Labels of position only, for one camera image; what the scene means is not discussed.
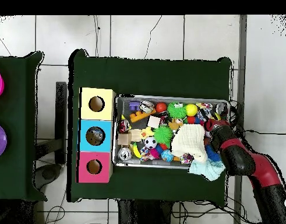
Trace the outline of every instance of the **orange ball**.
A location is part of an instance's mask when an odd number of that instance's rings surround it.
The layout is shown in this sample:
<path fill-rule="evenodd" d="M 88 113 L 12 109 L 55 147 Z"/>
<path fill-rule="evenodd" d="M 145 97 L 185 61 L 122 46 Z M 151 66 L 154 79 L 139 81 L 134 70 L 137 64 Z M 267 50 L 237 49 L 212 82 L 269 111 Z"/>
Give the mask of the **orange ball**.
<path fill-rule="evenodd" d="M 156 112 L 161 113 L 167 110 L 167 105 L 164 102 L 159 102 L 156 104 Z"/>

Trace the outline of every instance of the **tennis ball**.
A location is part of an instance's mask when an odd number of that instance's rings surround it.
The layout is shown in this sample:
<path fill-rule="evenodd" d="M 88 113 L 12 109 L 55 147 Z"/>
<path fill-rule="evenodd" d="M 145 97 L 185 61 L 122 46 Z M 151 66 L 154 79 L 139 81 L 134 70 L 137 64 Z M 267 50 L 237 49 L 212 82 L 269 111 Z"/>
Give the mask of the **tennis ball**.
<path fill-rule="evenodd" d="M 186 105 L 187 116 L 194 116 L 197 113 L 197 106 L 195 104 Z"/>

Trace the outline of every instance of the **soccer ball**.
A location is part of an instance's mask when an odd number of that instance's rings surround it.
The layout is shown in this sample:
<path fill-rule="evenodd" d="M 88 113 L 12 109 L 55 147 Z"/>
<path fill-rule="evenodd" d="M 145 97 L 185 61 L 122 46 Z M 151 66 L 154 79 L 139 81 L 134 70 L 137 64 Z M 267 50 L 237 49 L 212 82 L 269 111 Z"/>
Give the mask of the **soccer ball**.
<path fill-rule="evenodd" d="M 148 149 L 154 149 L 157 145 L 157 142 L 153 136 L 146 138 L 144 143 Z"/>

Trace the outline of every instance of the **green table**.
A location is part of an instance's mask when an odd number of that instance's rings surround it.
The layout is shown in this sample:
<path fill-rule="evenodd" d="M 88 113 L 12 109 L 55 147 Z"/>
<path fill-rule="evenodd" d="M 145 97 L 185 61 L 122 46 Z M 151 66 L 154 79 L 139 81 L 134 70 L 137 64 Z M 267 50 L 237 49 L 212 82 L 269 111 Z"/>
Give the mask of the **green table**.
<path fill-rule="evenodd" d="M 0 199 L 46 200 L 33 186 L 35 164 L 35 81 L 41 52 L 24 58 L 0 57 L 5 89 L 0 96 L 0 126 L 7 147 L 0 156 Z"/>
<path fill-rule="evenodd" d="M 211 200 L 224 206 L 225 172 L 212 182 L 186 170 L 114 167 L 107 184 L 76 183 L 79 88 L 112 89 L 117 94 L 229 99 L 231 61 L 163 61 L 88 57 L 76 50 L 69 59 L 68 199 L 122 198 Z"/>

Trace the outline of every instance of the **table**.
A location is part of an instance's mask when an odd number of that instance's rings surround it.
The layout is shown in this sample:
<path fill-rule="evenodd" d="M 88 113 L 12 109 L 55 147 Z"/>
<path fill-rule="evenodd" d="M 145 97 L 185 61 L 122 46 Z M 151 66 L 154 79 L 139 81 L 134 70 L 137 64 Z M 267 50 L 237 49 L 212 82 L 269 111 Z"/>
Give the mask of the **table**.
<path fill-rule="evenodd" d="M 107 184 L 76 183 L 79 88 L 112 89 L 117 94 L 229 99 L 231 61 L 165 61 L 88 57 L 69 59 L 68 201 L 78 198 L 210 200 L 224 206 L 225 172 L 215 181 L 186 170 L 114 166 Z"/>

